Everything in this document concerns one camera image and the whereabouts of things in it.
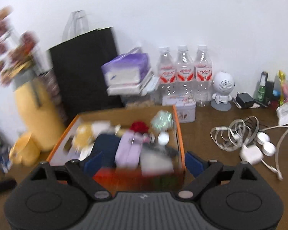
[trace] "yellow cup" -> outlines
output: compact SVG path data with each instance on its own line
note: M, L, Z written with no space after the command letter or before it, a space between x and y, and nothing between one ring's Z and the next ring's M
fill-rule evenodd
M24 133L10 151L9 159L15 164L32 166L38 160L41 149L32 138L32 133Z

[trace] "plastic water bottle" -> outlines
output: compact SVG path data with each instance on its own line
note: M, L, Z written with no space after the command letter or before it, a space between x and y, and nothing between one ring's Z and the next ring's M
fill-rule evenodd
M194 61L194 97L197 106L206 106L211 101L212 62L207 50L207 46L198 46Z
M176 93L193 97L194 65L187 46L178 47Z
M160 47L158 75L161 96L174 95L176 90L176 67L168 47Z

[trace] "bottle label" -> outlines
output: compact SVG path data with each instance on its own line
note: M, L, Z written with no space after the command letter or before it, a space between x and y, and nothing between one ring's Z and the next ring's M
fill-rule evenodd
M192 81L194 78L193 68L178 68L177 69L177 81L185 82Z
M209 81L211 80L212 68L211 67L196 67L196 77L197 81Z
M168 84L176 82L175 69L161 69L159 70L159 78L161 84Z

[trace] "yellow vase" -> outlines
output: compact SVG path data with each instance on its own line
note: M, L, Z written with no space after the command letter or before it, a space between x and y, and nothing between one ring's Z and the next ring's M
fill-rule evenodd
M60 139L65 126L45 86L38 78L16 86L18 112L41 151L50 151Z

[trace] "cardboard box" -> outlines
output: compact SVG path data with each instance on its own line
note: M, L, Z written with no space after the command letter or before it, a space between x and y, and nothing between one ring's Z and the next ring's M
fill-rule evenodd
M161 191L179 190L183 187L185 176L185 153L182 135L179 126L177 111L174 106L154 106L146 108L118 108L102 111L81 113L68 126L59 142L50 153L47 161L52 166L63 165L71 159L77 159L79 153L70 149L70 138L75 134L82 122L110 120L112 125L120 124L123 128L131 126L134 121L150 121L158 111L165 110L173 113L174 127L169 131L169 145L178 149L178 158L174 161L174 173L165 173L158 176L143 176L140 168L136 170L101 168L93 177L100 185L110 192L116 191Z

